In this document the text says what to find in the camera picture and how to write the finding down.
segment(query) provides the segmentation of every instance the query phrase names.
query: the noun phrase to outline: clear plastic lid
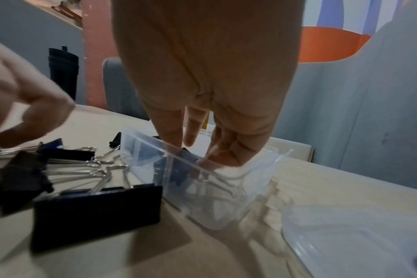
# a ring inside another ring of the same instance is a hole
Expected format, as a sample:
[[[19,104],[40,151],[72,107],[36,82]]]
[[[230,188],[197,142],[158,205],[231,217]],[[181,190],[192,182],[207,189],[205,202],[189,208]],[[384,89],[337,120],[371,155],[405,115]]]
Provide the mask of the clear plastic lid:
[[[224,167],[203,160],[210,134],[202,131],[188,150],[152,137],[153,130],[126,127],[121,133],[121,158],[142,182],[163,186],[163,197],[209,229],[222,229],[237,219],[265,192],[283,157],[264,147],[242,167]]]
[[[314,278],[417,278],[417,217],[385,210],[292,207],[283,235]]]

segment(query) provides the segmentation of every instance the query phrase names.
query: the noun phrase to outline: beige table surface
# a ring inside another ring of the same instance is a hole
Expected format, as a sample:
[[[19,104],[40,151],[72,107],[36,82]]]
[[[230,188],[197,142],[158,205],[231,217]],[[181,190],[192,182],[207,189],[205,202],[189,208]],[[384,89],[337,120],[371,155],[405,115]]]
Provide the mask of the beige table surface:
[[[17,123],[24,108],[15,106],[4,128]],[[95,146],[100,154],[109,150],[109,141],[122,127],[146,124],[78,106],[61,128],[42,141],[62,137],[67,148]],[[417,190],[399,185],[296,159],[282,162],[275,176],[278,183],[271,183],[271,193],[289,196],[294,205],[375,207],[417,214]],[[57,189],[70,186],[57,185]],[[280,231],[266,224],[277,220],[280,212],[265,203],[264,197],[258,198],[242,219],[222,231],[206,230],[165,203],[157,225],[39,256],[28,251],[33,218],[31,210],[24,211],[0,219],[0,278],[291,277]]]

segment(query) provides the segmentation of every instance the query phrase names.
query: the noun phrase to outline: purple stripe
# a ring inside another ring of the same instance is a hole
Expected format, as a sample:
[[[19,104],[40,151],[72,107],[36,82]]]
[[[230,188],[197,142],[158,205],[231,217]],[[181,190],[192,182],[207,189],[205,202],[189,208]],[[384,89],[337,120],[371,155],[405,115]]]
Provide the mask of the purple stripe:
[[[398,2],[396,3],[395,12],[393,13],[393,17],[395,17],[396,12],[401,8],[403,2],[404,0],[398,0]]]
[[[368,15],[364,22],[363,34],[373,35],[377,31],[381,0],[370,0]]]
[[[343,29],[345,9],[343,0],[323,0],[317,26]]]

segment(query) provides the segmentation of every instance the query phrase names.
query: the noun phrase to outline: hand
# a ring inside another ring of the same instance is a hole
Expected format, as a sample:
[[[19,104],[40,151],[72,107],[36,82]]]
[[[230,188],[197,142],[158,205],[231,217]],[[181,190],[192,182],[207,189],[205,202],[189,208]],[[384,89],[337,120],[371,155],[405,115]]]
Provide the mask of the hand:
[[[163,141],[191,146],[213,111],[206,158],[241,166],[262,149],[296,69],[304,1],[113,0],[112,6],[122,63]]]
[[[0,44],[0,126],[16,101],[30,107],[22,123],[0,133],[0,147],[14,147],[44,136],[62,125],[75,107],[59,86]]]

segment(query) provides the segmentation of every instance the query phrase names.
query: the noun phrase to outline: black tumbler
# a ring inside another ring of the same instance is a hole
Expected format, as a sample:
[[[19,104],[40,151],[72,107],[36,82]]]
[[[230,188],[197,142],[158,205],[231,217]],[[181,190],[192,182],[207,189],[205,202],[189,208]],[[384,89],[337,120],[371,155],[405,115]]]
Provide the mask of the black tumbler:
[[[69,53],[68,48],[62,45],[62,50],[49,49],[48,62],[51,80],[69,94],[73,100],[76,100],[79,57]]]

